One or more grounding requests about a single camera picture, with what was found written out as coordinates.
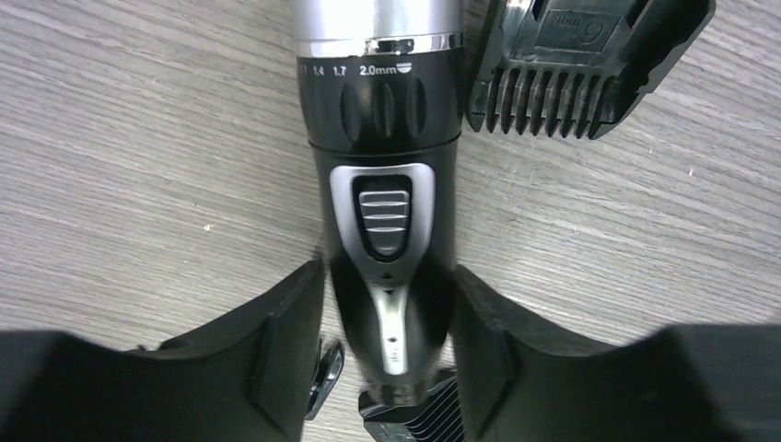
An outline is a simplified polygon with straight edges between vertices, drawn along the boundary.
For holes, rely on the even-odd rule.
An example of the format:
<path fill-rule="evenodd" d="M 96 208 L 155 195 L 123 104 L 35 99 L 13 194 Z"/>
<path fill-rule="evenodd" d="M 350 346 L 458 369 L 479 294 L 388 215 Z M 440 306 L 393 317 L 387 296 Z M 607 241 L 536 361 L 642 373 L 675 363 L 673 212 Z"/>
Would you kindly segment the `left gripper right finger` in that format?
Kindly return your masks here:
<path fill-rule="evenodd" d="M 570 331 L 454 273 L 470 441 L 776 441 L 780 329 L 673 324 L 626 346 Z"/>

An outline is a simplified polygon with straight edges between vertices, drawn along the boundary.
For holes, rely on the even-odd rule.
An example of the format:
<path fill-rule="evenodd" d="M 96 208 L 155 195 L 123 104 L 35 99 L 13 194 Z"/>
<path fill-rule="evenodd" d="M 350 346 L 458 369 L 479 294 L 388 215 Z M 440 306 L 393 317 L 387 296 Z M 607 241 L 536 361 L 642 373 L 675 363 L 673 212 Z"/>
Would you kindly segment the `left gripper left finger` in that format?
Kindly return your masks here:
<path fill-rule="evenodd" d="M 155 350 L 62 331 L 1 335 L 5 441 L 297 441 L 318 360 L 324 266 Z"/>

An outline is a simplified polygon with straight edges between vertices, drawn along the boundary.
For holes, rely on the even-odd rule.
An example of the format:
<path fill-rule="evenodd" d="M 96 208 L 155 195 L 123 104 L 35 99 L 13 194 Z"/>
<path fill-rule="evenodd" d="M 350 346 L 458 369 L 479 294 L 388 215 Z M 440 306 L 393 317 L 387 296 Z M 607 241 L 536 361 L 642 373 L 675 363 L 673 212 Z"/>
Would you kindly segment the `black silver hair clipper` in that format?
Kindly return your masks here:
<path fill-rule="evenodd" d="M 460 1 L 296 1 L 297 81 L 344 333 L 378 403 L 422 403 L 454 302 Z"/>

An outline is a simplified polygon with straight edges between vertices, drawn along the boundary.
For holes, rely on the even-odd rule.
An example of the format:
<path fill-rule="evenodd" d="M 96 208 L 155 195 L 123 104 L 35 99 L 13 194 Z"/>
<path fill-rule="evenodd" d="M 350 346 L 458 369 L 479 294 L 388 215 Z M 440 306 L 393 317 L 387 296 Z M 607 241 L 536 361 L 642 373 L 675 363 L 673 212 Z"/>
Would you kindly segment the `black 18650 battery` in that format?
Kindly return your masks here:
<path fill-rule="evenodd" d="M 316 419 L 338 382 L 344 370 L 345 361 L 345 349 L 341 341 L 335 340 L 325 348 L 323 339 L 321 337 L 318 339 L 314 376 L 309 388 L 306 421 Z"/>

